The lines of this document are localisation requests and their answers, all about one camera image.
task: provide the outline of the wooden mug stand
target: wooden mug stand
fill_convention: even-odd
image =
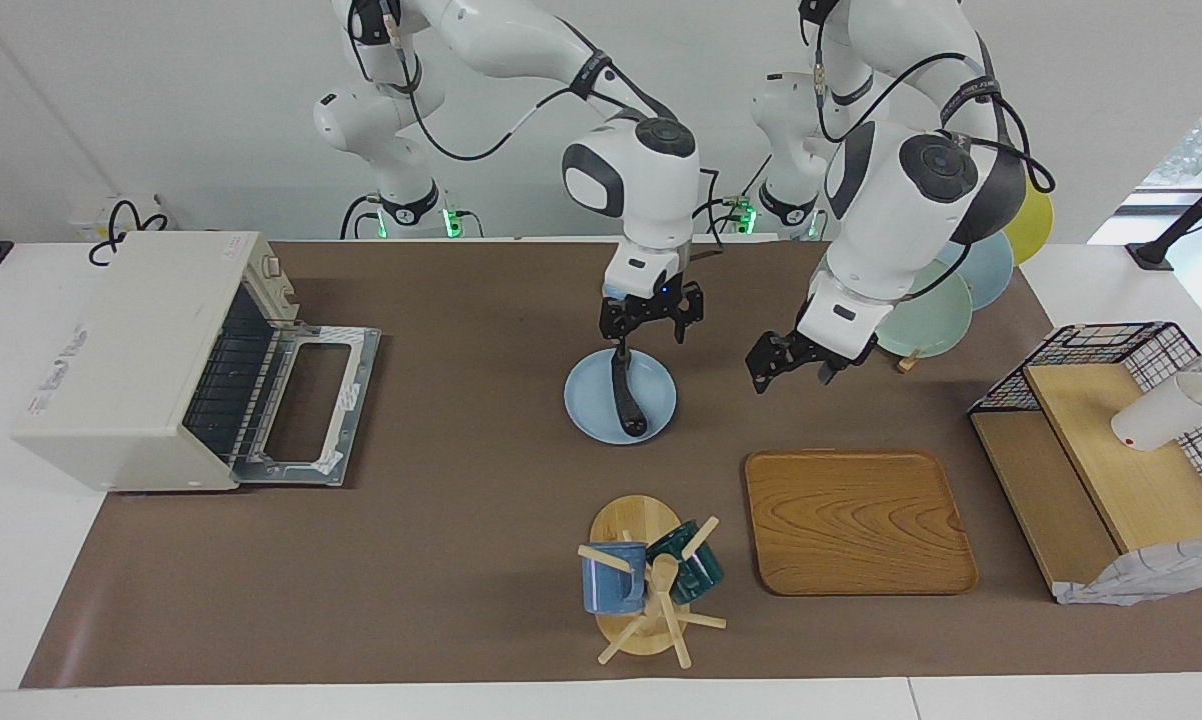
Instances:
[[[676,512],[653,496],[620,496],[597,512],[593,519],[593,529],[588,542],[655,542],[665,534],[677,529],[682,520]],[[712,530],[716,528],[716,518],[703,523],[696,536],[691,538],[683,557],[694,555]],[[618,557],[606,555],[588,546],[579,546],[579,555],[596,560],[612,569],[630,571],[627,563]],[[706,627],[725,629],[725,620],[710,615],[697,615],[689,605],[677,605],[671,601],[670,591],[677,581],[678,561],[671,555],[656,557],[653,565],[645,565],[645,609],[632,615],[596,615],[601,635],[609,645],[597,656],[597,662],[606,665],[619,651],[629,655],[657,655],[660,651],[676,648],[677,662],[682,670],[689,670],[689,648],[685,647],[685,627],[703,625]]]

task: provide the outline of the wire basket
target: wire basket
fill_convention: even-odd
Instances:
[[[1142,391],[1178,373],[1200,351],[1174,323],[1069,325],[1054,331],[1018,368],[970,409],[972,413],[1041,410],[1023,369],[1119,363]],[[1202,426],[1177,439],[1202,478]]]

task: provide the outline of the wooden peg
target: wooden peg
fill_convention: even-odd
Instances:
[[[920,359],[921,359],[921,347],[917,347],[916,350],[912,351],[912,355],[904,357],[904,359],[899,359],[899,364],[894,365],[894,369],[898,370],[899,374],[908,374],[908,370],[911,370]]]
[[[694,534],[694,537],[689,538],[688,543],[685,543],[685,548],[682,551],[682,560],[689,560],[694,557],[694,553],[698,552],[698,546],[707,542],[707,536],[710,536],[712,530],[716,529],[718,523],[720,523],[720,520],[716,519],[715,514],[703,523],[703,526]]]
[[[651,571],[651,577],[653,583],[655,583],[655,593],[659,594],[661,615],[668,623],[668,633],[673,637],[673,647],[677,648],[677,664],[680,665],[680,670],[689,670],[689,666],[691,666],[689,648],[685,647],[685,638],[680,633],[680,623],[677,620],[677,606],[673,605],[673,599],[668,595],[673,582],[677,581],[677,570],[678,564],[674,557],[660,555],[655,559],[655,569]]]
[[[691,625],[703,625],[706,627],[715,627],[716,630],[725,630],[725,618],[712,618],[712,615],[698,615],[694,612],[678,612],[677,619],[682,623],[689,623]]]
[[[627,638],[637,633],[637,630],[642,629],[642,625],[645,625],[647,620],[650,620],[650,618],[645,618],[645,615],[637,615],[627,625],[624,625],[623,632],[620,632],[618,637],[614,638],[614,642],[609,643],[609,645],[607,645],[605,650],[601,650],[601,655],[597,655],[597,662],[600,662],[601,665],[606,665],[606,662],[609,662],[611,657],[613,657],[615,653],[619,651],[619,645],[627,642]]]
[[[595,547],[588,547],[587,545],[579,546],[579,557],[587,557],[588,560],[594,563],[600,563],[607,569],[614,569],[621,571],[621,573],[632,573],[632,565],[627,564],[627,560],[623,560],[620,557],[613,557],[609,552],[597,551]]]

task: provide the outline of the toaster oven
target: toaster oven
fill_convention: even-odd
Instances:
[[[12,438],[91,488],[339,486],[380,331],[298,320],[294,287],[254,232],[131,232],[14,422]],[[294,361],[349,347],[314,460],[268,452]]]

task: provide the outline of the white wall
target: white wall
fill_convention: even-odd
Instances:
[[[792,0],[540,4],[678,111],[724,191],[764,157],[752,89],[807,64]],[[1055,240],[1084,242],[1202,113],[1202,0],[965,6],[1061,182]],[[450,101],[429,127],[454,149],[483,149],[552,89],[483,79],[432,35],[419,47]],[[72,197],[124,191],[160,192],[184,227],[331,237],[371,190],[310,120],[314,100],[357,79],[340,42],[325,0],[0,0],[0,234],[66,240]],[[615,232],[559,186],[561,149],[596,121],[566,99],[495,157],[433,168],[492,234]]]

